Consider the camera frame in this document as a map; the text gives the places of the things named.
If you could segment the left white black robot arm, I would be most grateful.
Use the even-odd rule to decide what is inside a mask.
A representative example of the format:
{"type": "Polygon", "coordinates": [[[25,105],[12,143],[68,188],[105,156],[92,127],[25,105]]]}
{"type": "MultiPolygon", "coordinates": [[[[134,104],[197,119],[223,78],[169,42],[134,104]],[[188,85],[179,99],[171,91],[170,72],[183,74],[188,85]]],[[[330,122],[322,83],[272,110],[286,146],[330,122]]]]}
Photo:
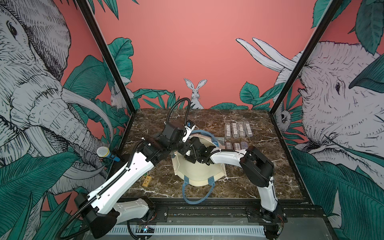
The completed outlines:
{"type": "Polygon", "coordinates": [[[164,136],[142,140],[136,144],[126,164],[104,184],[89,194],[79,194],[75,203],[75,217],[82,217],[86,228],[95,239],[105,236],[121,222],[142,219],[148,215],[152,202],[142,197],[120,203],[119,199],[139,179],[170,154],[187,151],[189,140],[171,141],[164,136]]]}

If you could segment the clear compass case barcode label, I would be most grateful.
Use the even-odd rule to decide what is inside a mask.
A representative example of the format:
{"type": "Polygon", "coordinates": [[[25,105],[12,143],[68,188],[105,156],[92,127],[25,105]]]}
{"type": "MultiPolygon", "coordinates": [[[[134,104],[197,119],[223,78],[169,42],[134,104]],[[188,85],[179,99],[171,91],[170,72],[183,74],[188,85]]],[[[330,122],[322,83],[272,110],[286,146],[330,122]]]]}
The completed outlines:
{"type": "Polygon", "coordinates": [[[230,139],[231,138],[231,124],[225,123],[225,138],[230,139]]]}

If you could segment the clear case blue parts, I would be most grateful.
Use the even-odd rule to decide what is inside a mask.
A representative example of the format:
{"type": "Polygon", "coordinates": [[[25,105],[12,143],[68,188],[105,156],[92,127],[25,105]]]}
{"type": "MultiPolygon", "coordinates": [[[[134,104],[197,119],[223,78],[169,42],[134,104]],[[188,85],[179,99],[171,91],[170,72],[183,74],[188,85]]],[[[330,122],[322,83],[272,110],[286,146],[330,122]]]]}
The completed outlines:
{"type": "Polygon", "coordinates": [[[246,130],[246,135],[248,137],[252,137],[253,136],[253,132],[252,132],[250,123],[249,122],[244,122],[244,126],[245,126],[245,130],[246,130]]]}

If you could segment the clear compass case gold label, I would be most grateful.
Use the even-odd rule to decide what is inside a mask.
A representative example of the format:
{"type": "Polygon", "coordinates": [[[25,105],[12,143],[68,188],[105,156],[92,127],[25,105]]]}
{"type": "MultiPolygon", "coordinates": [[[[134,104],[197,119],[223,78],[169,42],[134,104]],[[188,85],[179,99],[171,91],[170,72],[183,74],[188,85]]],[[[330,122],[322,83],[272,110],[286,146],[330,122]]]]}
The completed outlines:
{"type": "Polygon", "coordinates": [[[239,131],[238,131],[237,123],[233,122],[231,125],[232,125],[232,134],[233,134],[233,137],[234,137],[234,138],[238,138],[238,137],[239,137],[239,131]]]}

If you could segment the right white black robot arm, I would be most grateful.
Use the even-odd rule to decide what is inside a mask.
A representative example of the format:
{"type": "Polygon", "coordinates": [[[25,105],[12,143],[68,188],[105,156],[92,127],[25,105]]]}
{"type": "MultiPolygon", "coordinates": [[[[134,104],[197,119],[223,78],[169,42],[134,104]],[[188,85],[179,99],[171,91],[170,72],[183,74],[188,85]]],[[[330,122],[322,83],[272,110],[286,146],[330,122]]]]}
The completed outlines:
{"type": "Polygon", "coordinates": [[[258,189],[261,200],[259,216],[267,223],[283,223],[286,220],[274,187],[274,164],[256,147],[250,146],[246,150],[206,147],[193,137],[184,157],[193,164],[227,164],[242,168],[249,181],[258,189]]]}

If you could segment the cream canvas tote bag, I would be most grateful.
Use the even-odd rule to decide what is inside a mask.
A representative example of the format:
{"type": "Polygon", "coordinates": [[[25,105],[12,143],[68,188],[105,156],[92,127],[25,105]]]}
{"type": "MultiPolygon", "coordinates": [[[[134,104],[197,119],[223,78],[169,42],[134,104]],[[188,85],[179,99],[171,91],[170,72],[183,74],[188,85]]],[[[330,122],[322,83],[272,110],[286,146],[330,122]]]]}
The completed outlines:
{"type": "MultiPolygon", "coordinates": [[[[201,138],[201,142],[208,146],[209,142],[215,146],[215,148],[224,149],[225,147],[220,141],[211,133],[203,130],[192,131],[190,135],[191,138],[201,138]]],[[[172,155],[172,164],[174,168],[175,175],[179,176],[184,183],[182,185],[182,195],[186,203],[190,205],[197,205],[206,200],[210,194],[213,192],[215,183],[220,178],[226,176],[226,167],[224,164],[200,164],[196,162],[195,164],[189,162],[190,151],[186,155],[182,156],[179,153],[174,153],[172,155]],[[201,198],[200,200],[192,201],[187,198],[186,195],[186,186],[191,185],[194,187],[204,187],[211,186],[208,193],[201,198]]]]}

